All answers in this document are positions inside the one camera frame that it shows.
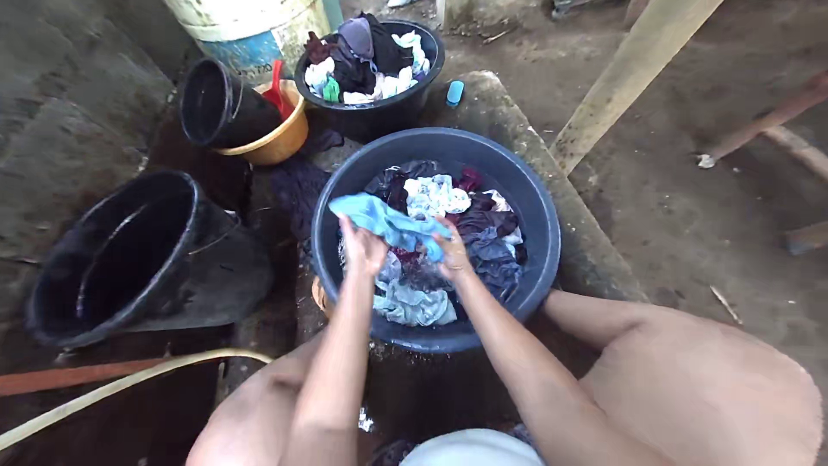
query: blue label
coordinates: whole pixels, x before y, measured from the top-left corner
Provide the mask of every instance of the blue label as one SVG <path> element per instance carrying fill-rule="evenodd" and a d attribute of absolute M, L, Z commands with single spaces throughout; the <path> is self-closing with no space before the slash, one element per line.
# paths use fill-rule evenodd
<path fill-rule="evenodd" d="M 201 50 L 229 66 L 245 80 L 260 84 L 272 79 L 273 61 L 282 51 L 270 31 L 235 41 L 198 41 Z"/>

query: hand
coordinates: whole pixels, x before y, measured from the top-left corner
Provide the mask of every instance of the hand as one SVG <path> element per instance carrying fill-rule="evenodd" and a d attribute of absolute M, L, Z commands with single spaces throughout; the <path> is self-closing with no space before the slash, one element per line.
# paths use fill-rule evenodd
<path fill-rule="evenodd" d="M 345 239 L 345 264 L 348 274 L 367 274 L 376 277 L 383 269 L 388 253 L 385 241 L 364 228 L 354 230 L 354 224 L 347 216 L 339 218 L 339 228 L 342 229 Z"/>
<path fill-rule="evenodd" d="M 469 256 L 465 252 L 465 244 L 460 238 L 460 233 L 453 223 L 445 217 L 436 217 L 443 226 L 451 230 L 451 239 L 447 240 L 442 235 L 434 234 L 434 239 L 440 248 L 443 249 L 443 263 L 440 264 L 440 272 L 451 281 L 456 281 L 462 274 L 474 274 L 474 269 L 469 262 Z"/>

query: black bucket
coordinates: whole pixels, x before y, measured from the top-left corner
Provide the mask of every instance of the black bucket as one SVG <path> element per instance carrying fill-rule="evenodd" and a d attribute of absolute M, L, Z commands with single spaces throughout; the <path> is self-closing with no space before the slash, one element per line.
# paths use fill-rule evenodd
<path fill-rule="evenodd" d="M 483 188 L 497 189 L 517 214 L 527 262 L 504 306 L 524 322 L 549 294 L 558 269 L 561 229 L 555 206 L 543 181 L 521 158 L 494 141 L 458 129 L 419 128 L 388 135 L 362 147 L 334 172 L 319 196 L 310 233 L 316 271 L 325 292 L 335 301 L 343 278 L 339 221 L 328 209 L 328 202 L 362 192 L 385 168 L 423 158 L 440 162 L 457 178 L 464 166 L 476 169 L 483 175 Z M 467 318 L 446 325 L 406 327 L 374 313 L 371 335 L 418 352 L 458 352 L 480 344 Z"/>
<path fill-rule="evenodd" d="M 47 344 L 81 347 L 121 331 L 225 325 L 272 283 L 267 251 L 190 175 L 141 176 L 100 201 L 58 241 L 26 325 Z"/>
<path fill-rule="evenodd" d="M 241 147 L 282 124 L 276 105 L 209 57 L 197 61 L 187 73 L 179 112 L 187 138 L 210 148 Z"/>
<path fill-rule="evenodd" d="M 368 104 L 341 104 L 320 99 L 311 93 L 305 82 L 305 70 L 311 63 L 307 52 L 297 62 L 294 74 L 299 93 L 321 109 L 327 124 L 346 138 L 360 143 L 370 143 L 386 134 L 419 126 L 418 119 L 426 107 L 429 86 L 440 74 L 445 62 L 443 41 L 428 27 L 404 20 L 385 21 L 383 26 L 391 34 L 399 36 L 416 31 L 421 38 L 422 50 L 431 63 L 426 77 L 405 92 Z"/>

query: person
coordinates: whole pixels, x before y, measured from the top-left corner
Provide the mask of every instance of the person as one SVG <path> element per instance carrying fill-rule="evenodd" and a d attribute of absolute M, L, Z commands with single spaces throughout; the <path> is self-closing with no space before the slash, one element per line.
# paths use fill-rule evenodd
<path fill-rule="evenodd" d="M 474 329 L 534 449 L 496 431 L 428 440 L 429 464 L 814 464 L 821 396 L 793 360 L 736 328 L 675 309 L 553 290 L 542 310 L 602 350 L 577 381 L 488 292 L 457 230 L 436 238 Z M 354 465 L 373 279 L 388 246 L 340 219 L 345 274 L 327 328 L 250 376 L 212 414 L 189 466 Z"/>

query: dirt ground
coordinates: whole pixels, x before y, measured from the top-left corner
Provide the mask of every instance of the dirt ground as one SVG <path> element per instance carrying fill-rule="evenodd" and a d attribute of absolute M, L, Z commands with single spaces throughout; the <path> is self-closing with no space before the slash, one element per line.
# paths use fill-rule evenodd
<path fill-rule="evenodd" d="M 623 2 L 553 22 L 529 4 L 488 45 L 443 32 L 440 80 L 493 70 L 547 144 L 623 40 Z M 359 9 L 433 25 L 434 4 Z M 763 140 L 711 170 L 693 153 L 746 124 L 828 63 L 828 3 L 727 0 L 600 140 L 570 179 L 654 303 L 722 322 L 714 285 L 749 333 L 800 362 L 828 390 L 828 249 L 790 256 L 785 230 L 826 220 L 828 186 Z M 491 35 L 498 31 L 489 28 Z M 828 104 L 788 124 L 828 150 Z"/>

